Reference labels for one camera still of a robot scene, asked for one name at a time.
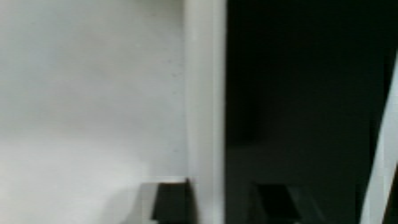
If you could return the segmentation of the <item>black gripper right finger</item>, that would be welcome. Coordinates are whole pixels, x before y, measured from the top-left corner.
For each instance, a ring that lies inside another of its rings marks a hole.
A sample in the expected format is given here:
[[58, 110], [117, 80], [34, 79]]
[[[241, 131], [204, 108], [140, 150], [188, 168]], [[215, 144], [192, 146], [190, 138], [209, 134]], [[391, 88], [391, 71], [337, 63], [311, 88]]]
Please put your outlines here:
[[318, 206], [300, 186], [252, 184], [250, 224], [320, 224]]

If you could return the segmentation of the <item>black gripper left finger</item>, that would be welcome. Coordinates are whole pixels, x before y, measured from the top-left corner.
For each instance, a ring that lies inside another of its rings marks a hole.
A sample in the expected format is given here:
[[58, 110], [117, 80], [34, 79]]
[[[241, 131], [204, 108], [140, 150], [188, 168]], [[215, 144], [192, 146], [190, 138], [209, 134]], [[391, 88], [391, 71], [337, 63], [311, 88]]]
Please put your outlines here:
[[142, 184], [142, 224], [195, 224], [195, 199], [186, 178]]

